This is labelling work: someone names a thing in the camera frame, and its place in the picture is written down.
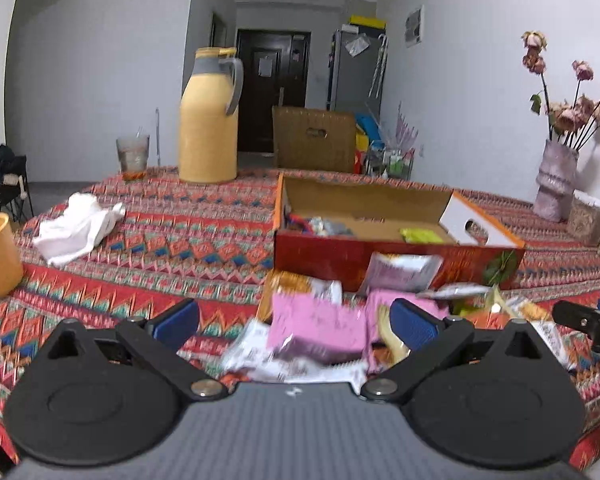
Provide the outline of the lime green snack packet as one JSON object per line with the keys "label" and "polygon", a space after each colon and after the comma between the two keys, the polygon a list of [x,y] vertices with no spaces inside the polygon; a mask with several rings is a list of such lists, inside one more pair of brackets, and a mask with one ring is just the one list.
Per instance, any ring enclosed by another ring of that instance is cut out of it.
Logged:
{"label": "lime green snack packet", "polygon": [[434,231],[421,228],[400,229],[400,235],[408,244],[444,244],[445,239]]}

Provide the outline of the pink white snack packet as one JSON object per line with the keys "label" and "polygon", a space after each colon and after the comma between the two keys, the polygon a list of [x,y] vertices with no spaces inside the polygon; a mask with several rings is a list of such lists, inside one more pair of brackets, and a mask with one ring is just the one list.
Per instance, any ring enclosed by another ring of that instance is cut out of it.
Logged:
{"label": "pink white snack packet", "polygon": [[383,255],[370,257],[358,294],[367,296],[372,290],[422,292],[431,285],[443,263],[436,255]]}

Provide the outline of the woven tissue box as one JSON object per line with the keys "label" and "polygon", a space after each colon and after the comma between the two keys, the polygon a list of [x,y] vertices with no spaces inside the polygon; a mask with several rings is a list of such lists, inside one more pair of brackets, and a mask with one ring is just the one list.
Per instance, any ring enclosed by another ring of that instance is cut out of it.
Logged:
{"label": "woven tissue box", "polygon": [[600,200],[580,190],[573,192],[567,233],[585,246],[600,244]]}

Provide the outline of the patterned red tablecloth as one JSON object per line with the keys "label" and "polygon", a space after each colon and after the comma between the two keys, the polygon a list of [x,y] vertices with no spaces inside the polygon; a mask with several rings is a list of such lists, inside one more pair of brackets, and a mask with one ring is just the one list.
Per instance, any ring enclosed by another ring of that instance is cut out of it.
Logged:
{"label": "patterned red tablecloth", "polygon": [[[43,220],[66,202],[15,232],[23,280],[0,299],[0,447],[17,454],[3,426],[5,402],[26,366],[63,318],[109,328],[128,315],[158,315],[178,297],[201,307],[201,326],[180,355],[218,376],[215,361],[256,315],[265,275],[274,263],[277,170],[244,170],[225,184],[181,183],[175,168],[150,170],[126,183],[119,176],[91,185],[106,207],[124,203],[126,215],[86,258],[62,269],[48,266],[32,246]],[[596,307],[600,258],[569,236],[564,224],[540,219],[530,203],[460,191],[526,244],[512,295],[550,310],[559,299]],[[564,332],[577,364],[574,383],[586,407],[584,435],[571,463],[585,469],[600,459],[600,356],[580,333]]]}

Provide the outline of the pink textured ceramic vase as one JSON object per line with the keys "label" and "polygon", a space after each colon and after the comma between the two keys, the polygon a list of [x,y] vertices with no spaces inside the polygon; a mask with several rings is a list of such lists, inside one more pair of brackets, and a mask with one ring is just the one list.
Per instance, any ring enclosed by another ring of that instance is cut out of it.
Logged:
{"label": "pink textured ceramic vase", "polygon": [[546,140],[535,182],[538,192],[533,212],[551,222],[562,221],[562,202],[571,196],[577,180],[579,153],[554,140]]}

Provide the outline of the red orange cardboard snack box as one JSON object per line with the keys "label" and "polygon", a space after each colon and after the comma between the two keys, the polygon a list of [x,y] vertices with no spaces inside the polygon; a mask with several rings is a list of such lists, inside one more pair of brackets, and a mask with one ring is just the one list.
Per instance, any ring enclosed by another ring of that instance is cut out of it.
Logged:
{"label": "red orange cardboard snack box", "polygon": [[[444,244],[408,244],[400,229],[436,232]],[[457,191],[413,182],[284,172],[274,209],[274,266],[279,271],[340,281],[356,292],[370,257],[436,255],[432,281],[508,287],[524,242]]]}

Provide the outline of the white crumpled cloth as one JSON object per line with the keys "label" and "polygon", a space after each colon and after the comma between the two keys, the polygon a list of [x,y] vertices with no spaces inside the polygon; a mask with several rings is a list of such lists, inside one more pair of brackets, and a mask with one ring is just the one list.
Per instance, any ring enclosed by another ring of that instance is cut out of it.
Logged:
{"label": "white crumpled cloth", "polygon": [[74,193],[59,217],[40,224],[33,246],[51,266],[64,266],[96,248],[125,213],[122,203],[103,207],[93,194]]}

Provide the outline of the glass cup with straw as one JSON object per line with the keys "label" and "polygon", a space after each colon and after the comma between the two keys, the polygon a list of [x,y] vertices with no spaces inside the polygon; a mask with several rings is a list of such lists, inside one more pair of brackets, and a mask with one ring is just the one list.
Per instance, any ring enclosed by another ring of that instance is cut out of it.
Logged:
{"label": "glass cup with straw", "polygon": [[132,136],[116,139],[116,148],[122,179],[134,181],[146,176],[150,137],[140,129]]}

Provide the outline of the black folding chair with clothes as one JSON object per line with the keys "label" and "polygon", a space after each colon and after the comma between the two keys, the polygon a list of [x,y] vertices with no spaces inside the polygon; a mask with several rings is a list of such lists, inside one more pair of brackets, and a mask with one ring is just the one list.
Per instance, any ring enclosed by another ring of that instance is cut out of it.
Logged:
{"label": "black folding chair with clothes", "polygon": [[7,211],[13,222],[24,223],[34,216],[27,157],[16,155],[6,144],[0,145],[0,212]]}

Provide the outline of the grey refrigerator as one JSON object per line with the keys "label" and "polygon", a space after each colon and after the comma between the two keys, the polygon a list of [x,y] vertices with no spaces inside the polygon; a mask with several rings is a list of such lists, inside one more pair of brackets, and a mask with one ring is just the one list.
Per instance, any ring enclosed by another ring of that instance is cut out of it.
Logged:
{"label": "grey refrigerator", "polygon": [[326,110],[379,117],[388,61],[383,29],[342,25],[332,35]]}

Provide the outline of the dark entrance door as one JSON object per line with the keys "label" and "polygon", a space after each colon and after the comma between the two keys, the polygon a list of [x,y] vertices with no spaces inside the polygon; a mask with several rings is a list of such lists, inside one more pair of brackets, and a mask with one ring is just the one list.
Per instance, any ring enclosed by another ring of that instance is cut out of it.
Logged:
{"label": "dark entrance door", "polygon": [[273,108],[306,105],[311,34],[241,28],[238,58],[244,88],[238,108],[238,150],[274,151]]}

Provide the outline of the yellow box atop refrigerator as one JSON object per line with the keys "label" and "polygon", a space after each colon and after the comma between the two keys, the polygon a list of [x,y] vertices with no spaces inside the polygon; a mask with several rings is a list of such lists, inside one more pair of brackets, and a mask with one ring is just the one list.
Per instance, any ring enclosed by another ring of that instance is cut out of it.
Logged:
{"label": "yellow box atop refrigerator", "polygon": [[363,26],[374,29],[385,29],[386,22],[379,18],[370,18],[369,16],[351,15],[349,18],[349,24],[355,26]]}

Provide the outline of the wall electrical panel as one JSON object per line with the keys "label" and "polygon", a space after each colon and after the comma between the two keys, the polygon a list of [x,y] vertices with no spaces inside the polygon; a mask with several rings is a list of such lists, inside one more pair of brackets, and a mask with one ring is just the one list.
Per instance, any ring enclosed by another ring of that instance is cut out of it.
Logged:
{"label": "wall electrical panel", "polygon": [[419,6],[407,15],[404,24],[404,41],[408,48],[422,42],[422,35],[424,34],[424,17],[424,6]]}

